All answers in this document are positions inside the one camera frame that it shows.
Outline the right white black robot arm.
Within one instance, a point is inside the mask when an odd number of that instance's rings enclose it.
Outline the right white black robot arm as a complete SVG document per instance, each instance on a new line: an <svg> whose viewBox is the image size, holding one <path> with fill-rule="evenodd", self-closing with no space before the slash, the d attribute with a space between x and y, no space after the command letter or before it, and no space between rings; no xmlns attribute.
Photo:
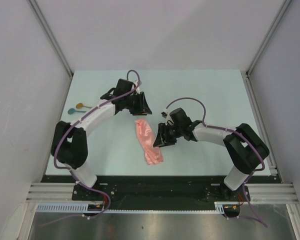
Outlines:
<svg viewBox="0 0 300 240"><path fill-rule="evenodd" d="M232 160L233 167L223 180L221 196L232 201L239 194L239 187L264 160L270 150L256 132L247 123L235 128L208 125L202 120L192 121L182 108L161 113L165 122L158 124L154 147L172 146L178 138L187 141L207 142L223 146Z"/></svg>

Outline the pink satin napkin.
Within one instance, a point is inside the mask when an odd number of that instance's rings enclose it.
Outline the pink satin napkin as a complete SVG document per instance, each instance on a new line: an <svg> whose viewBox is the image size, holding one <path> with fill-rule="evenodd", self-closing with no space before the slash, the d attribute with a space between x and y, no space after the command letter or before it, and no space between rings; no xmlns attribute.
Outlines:
<svg viewBox="0 0 300 240"><path fill-rule="evenodd" d="M164 161L159 147L153 147L155 136L152 128L145 119L135 120L136 135L139 144L143 148L144 158L148 165L157 165Z"/></svg>

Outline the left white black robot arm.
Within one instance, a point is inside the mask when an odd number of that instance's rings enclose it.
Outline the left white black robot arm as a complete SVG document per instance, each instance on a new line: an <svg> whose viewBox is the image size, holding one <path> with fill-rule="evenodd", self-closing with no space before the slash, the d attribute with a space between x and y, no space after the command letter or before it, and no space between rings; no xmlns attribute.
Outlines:
<svg viewBox="0 0 300 240"><path fill-rule="evenodd" d="M51 155L57 169L67 169L84 185L83 194L90 200L100 196L98 178L88 166L88 136L103 122L122 110L133 116L151 115L140 80L119 79L116 87L100 97L96 106L72 122L59 121L55 126Z"/></svg>

